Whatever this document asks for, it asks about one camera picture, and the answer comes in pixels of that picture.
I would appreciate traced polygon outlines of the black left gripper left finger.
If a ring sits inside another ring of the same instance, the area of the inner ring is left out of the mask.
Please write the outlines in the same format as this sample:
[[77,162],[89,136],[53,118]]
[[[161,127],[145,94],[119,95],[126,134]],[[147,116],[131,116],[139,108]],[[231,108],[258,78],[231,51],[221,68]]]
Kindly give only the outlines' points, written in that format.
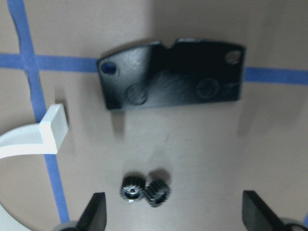
[[88,205],[77,222],[78,231],[104,231],[107,224],[105,193],[97,192],[91,197]]

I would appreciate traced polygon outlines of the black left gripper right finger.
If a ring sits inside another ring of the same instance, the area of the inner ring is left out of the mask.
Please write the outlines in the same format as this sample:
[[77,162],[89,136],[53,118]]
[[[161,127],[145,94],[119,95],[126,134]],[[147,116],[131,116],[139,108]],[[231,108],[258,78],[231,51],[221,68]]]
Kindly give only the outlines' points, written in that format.
[[247,231],[285,231],[280,218],[255,191],[243,191],[242,222]]

